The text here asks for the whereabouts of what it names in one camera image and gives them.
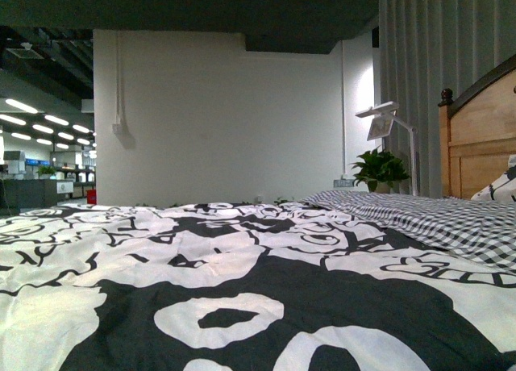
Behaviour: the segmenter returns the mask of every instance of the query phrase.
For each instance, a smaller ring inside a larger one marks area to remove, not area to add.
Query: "green plant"
[[[51,165],[41,165],[38,168],[38,175],[54,175],[56,173],[56,169]]]
[[[403,161],[389,151],[378,152],[377,148],[358,157],[364,161],[353,164],[352,169],[360,168],[360,171],[353,175],[353,184],[364,182],[371,192],[377,189],[379,182],[387,183],[392,188],[394,181],[403,181],[410,177],[405,171]]]
[[[283,203],[288,203],[288,202],[293,202],[295,199],[292,197],[292,200],[289,200],[289,199],[285,199],[283,198],[282,196],[280,196],[278,199],[276,199],[274,201],[274,204],[279,206],[280,204],[283,204]]]

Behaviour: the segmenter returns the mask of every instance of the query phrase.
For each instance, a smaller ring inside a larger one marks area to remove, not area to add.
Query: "floor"
[[[86,198],[64,200],[63,202],[58,202],[57,206],[62,206],[64,204],[86,204]],[[35,208],[20,208],[19,213],[22,214],[23,212],[31,210],[35,210]]]

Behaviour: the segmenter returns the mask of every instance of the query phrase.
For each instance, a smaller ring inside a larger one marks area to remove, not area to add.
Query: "wooden headboard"
[[[507,170],[516,154],[516,56],[487,73],[455,101],[439,104],[443,195],[470,199]]]

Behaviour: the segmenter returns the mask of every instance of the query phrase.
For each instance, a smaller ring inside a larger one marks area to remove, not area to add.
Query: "electrical outlet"
[[[111,130],[113,131],[114,134],[116,135],[120,135],[122,134],[123,132],[123,127],[122,127],[122,124],[121,123],[114,123],[112,126],[111,126]]]
[[[333,181],[333,188],[353,187],[353,179],[337,179]]]

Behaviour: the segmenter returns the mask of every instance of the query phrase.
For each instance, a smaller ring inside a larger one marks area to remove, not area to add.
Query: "bed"
[[[456,102],[443,92],[456,198],[326,191],[3,219],[0,369],[515,370],[516,205],[462,199],[516,154],[515,58]]]

